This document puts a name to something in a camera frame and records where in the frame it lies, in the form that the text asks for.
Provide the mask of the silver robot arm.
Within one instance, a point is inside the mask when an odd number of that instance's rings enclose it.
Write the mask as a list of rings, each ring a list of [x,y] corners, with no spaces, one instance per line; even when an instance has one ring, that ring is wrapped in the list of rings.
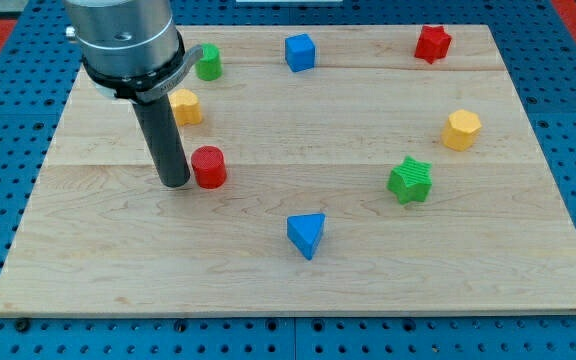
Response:
[[[187,48],[168,0],[65,0],[69,41],[88,76],[118,99],[149,104],[167,96],[204,56]]]

